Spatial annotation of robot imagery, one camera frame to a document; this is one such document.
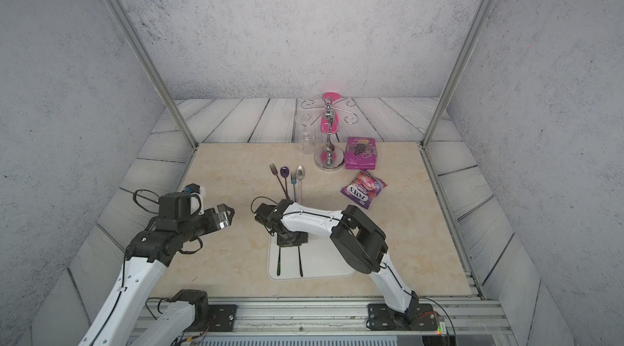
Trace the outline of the silver spoon pink handle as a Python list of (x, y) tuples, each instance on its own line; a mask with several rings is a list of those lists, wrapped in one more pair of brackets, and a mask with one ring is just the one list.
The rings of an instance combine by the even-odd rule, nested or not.
[(303, 180), (305, 178), (306, 171), (303, 166), (299, 166), (296, 171), (297, 178), (297, 202), (302, 203), (303, 198)]

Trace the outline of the green handled fork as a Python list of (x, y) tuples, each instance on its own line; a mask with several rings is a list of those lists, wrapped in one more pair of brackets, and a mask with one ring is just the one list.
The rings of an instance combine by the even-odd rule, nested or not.
[(276, 276), (280, 277), (281, 276), (281, 247), (278, 246), (278, 258), (277, 258), (277, 264), (276, 264)]

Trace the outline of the blue fork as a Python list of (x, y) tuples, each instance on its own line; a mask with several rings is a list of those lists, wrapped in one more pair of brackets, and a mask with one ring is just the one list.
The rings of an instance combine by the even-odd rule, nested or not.
[(292, 185), (292, 199), (297, 202), (297, 175), (295, 172), (292, 172), (290, 175), (291, 185)]

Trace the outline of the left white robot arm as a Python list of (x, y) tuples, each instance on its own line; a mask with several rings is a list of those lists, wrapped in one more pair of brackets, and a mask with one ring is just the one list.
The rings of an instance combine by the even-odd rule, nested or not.
[[(82, 345), (125, 345), (157, 282), (177, 255), (187, 255), (185, 244), (232, 224), (234, 209), (204, 206), (206, 190), (191, 184), (156, 200), (147, 227), (124, 251), (120, 274)], [(221, 313), (210, 307), (206, 292), (185, 289), (168, 299), (168, 307), (135, 340), (136, 345), (181, 345), (204, 336)]]

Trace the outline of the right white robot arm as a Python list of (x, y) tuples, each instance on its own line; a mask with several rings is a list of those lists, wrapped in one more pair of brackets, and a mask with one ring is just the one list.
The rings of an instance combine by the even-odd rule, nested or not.
[(253, 213), (279, 247), (299, 248), (310, 236), (330, 240), (346, 264), (371, 277), (396, 327), (408, 328), (419, 315), (419, 297), (393, 266), (385, 233), (357, 206), (323, 211), (284, 199)]

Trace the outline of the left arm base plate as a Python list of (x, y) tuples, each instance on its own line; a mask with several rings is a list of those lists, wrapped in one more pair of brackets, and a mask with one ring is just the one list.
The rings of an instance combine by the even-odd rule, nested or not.
[(196, 308), (190, 331), (232, 332), (237, 316), (237, 305), (201, 305)]

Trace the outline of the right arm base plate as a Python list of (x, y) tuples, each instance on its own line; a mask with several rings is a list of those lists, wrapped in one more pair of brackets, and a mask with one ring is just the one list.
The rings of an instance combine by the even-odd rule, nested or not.
[(417, 304), (406, 314), (385, 304), (369, 304), (367, 314), (366, 326), (371, 331), (440, 331), (438, 314), (427, 304)]

